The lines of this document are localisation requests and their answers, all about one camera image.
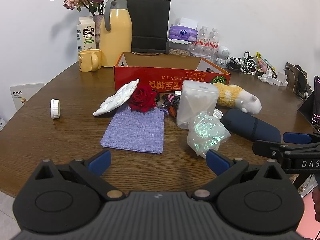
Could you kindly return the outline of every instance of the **plush toy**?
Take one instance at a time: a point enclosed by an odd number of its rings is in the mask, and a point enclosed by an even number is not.
[[[238,108],[244,113],[258,114],[261,110],[260,100],[236,85],[224,85],[222,83],[214,83],[219,89],[219,98],[217,104],[219,106],[228,106]]]

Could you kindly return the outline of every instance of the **red cardboard box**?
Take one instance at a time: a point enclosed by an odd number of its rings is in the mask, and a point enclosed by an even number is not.
[[[115,87],[140,79],[139,84],[150,85],[163,93],[181,90],[184,80],[229,84],[230,73],[199,57],[170,54],[138,54],[124,52],[114,67]]]

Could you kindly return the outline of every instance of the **purple tissue pack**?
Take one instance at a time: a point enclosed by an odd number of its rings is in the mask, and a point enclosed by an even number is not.
[[[184,27],[184,26],[172,26],[169,31],[169,39],[183,40],[194,42],[197,40],[198,31]]]

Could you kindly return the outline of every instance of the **yellow mug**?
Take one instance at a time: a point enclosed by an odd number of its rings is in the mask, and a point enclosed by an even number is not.
[[[82,72],[96,71],[101,68],[101,50],[86,49],[79,52],[79,70]]]

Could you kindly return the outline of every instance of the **human hand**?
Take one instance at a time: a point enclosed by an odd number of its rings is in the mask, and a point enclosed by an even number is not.
[[[315,187],[312,192],[312,199],[315,203],[316,220],[320,222],[320,190],[319,186]]]

